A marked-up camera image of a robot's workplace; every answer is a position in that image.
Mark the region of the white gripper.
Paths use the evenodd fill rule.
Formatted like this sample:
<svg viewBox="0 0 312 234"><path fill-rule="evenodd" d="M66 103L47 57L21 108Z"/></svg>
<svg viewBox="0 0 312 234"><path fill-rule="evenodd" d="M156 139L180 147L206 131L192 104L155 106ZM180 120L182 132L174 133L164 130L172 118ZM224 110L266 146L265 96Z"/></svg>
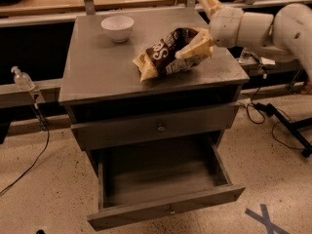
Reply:
<svg viewBox="0 0 312 234"><path fill-rule="evenodd" d="M219 47L236 46L237 35L243 17L240 8L221 8L218 0L197 0L210 18L209 33L198 33L191 42L175 53L176 59L189 59L195 56L210 57L214 43Z"/></svg>

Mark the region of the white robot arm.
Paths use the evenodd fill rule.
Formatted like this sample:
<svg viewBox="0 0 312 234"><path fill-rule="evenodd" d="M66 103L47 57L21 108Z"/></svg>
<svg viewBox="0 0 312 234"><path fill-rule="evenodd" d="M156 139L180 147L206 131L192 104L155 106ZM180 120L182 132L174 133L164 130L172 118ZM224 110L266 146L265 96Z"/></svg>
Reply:
<svg viewBox="0 0 312 234"><path fill-rule="evenodd" d="M226 7L218 0L197 1L210 22L176 52L178 59L210 55L212 46L242 47L278 62L296 59L307 74L312 74L312 10L308 6L289 4L271 15Z"/></svg>

